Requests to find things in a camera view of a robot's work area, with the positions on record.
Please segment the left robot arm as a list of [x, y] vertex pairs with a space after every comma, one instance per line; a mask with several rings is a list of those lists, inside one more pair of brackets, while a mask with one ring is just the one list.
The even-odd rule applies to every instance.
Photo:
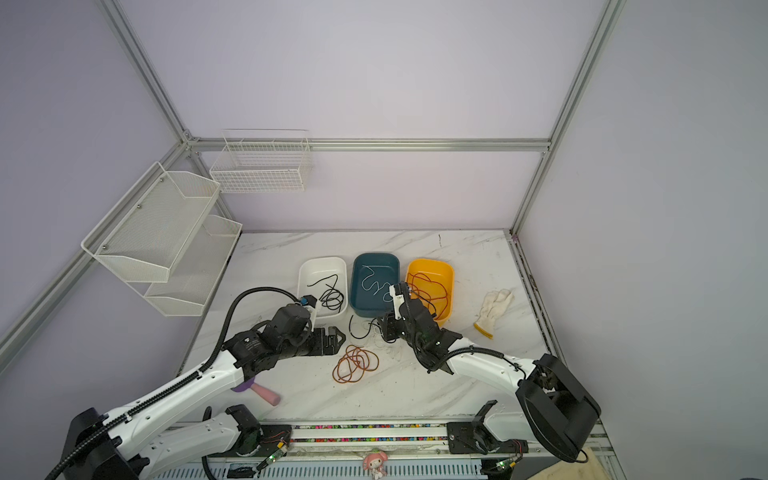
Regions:
[[246, 407], [228, 408], [181, 430], [178, 447], [163, 447], [164, 432], [220, 393], [253, 380], [285, 359], [332, 356], [346, 337], [336, 327], [316, 326], [317, 300], [282, 290], [289, 303], [273, 318], [235, 335], [228, 333], [239, 303], [258, 288], [240, 293], [225, 315], [206, 361], [139, 399], [105, 414], [90, 408], [69, 427], [59, 462], [50, 479], [149, 479], [192, 458], [229, 450], [256, 434], [260, 425]]

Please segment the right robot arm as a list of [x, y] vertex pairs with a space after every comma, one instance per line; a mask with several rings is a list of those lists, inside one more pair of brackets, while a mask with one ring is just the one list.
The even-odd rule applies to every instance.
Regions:
[[380, 320], [382, 337], [401, 339], [429, 373], [443, 371], [478, 380], [514, 396], [535, 439], [561, 461], [581, 458], [601, 407], [560, 358], [537, 360], [482, 347], [437, 324], [405, 282], [389, 287], [392, 310]]

